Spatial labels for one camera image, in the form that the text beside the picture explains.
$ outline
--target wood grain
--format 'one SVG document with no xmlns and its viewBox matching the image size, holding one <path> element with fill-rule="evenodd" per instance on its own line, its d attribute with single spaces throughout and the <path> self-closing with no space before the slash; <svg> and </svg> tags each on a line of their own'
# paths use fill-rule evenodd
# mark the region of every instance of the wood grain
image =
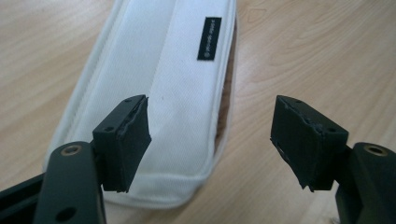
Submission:
<svg viewBox="0 0 396 224">
<path fill-rule="evenodd" d="M 0 2 L 0 190 L 41 172 L 47 146 L 112 1 Z M 278 94 L 396 148 L 396 2 L 239 0 L 228 145 L 187 204 L 106 204 L 108 223 L 333 223 L 332 191 L 301 190 L 269 136 Z"/>
</svg>

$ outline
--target black label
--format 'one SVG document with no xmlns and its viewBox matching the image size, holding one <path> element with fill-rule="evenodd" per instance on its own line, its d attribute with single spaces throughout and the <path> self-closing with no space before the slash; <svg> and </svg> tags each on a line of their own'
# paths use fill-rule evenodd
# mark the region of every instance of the black label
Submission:
<svg viewBox="0 0 396 224">
<path fill-rule="evenodd" d="M 201 44 L 198 51 L 198 60 L 215 60 L 216 47 L 218 46 L 221 18 L 206 17 L 202 31 Z"/>
</svg>

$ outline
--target black plastic arm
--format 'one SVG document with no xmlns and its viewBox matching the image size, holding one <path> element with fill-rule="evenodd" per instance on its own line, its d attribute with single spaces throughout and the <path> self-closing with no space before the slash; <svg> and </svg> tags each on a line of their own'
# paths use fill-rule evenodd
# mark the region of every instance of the black plastic arm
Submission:
<svg viewBox="0 0 396 224">
<path fill-rule="evenodd" d="M 55 149 L 47 172 L 0 192 L 0 223 L 106 223 L 104 190 L 128 191 L 149 147 L 148 98 L 123 100 L 91 143 Z"/>
<path fill-rule="evenodd" d="M 276 97 L 271 141 L 301 186 L 336 194 L 342 224 L 396 223 L 396 154 L 378 145 L 347 146 L 348 132 L 306 103 Z"/>
</svg>

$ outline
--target white padded pouch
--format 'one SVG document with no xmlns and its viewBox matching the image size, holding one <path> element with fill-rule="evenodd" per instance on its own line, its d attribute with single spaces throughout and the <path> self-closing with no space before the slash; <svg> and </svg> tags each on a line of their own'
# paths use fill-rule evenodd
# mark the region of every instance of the white padded pouch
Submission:
<svg viewBox="0 0 396 224">
<path fill-rule="evenodd" d="M 203 35 L 205 22 L 209 33 L 219 28 L 215 51 L 217 37 Z M 225 145 L 226 134 L 216 136 L 234 22 L 235 0 L 116 0 L 44 167 L 53 149 L 91 142 L 92 130 L 121 100 L 146 94 L 152 141 L 130 191 L 105 192 L 105 199 L 147 208 L 186 202 L 208 179 Z"/>
</svg>

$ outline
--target black mount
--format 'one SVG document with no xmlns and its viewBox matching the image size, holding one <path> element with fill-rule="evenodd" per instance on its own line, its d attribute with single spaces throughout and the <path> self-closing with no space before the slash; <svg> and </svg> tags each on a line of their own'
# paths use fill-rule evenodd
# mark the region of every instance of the black mount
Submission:
<svg viewBox="0 0 396 224">
<path fill-rule="evenodd" d="M 341 223 L 396 223 L 396 154 L 371 143 L 347 146 L 348 132 L 306 103 L 276 97 L 271 141 L 311 191 L 336 180 Z"/>
<path fill-rule="evenodd" d="M 47 172 L 0 192 L 1 223 L 106 223 L 104 190 L 128 192 L 149 146 L 148 98 L 128 98 L 91 143 L 55 149 Z"/>
</svg>

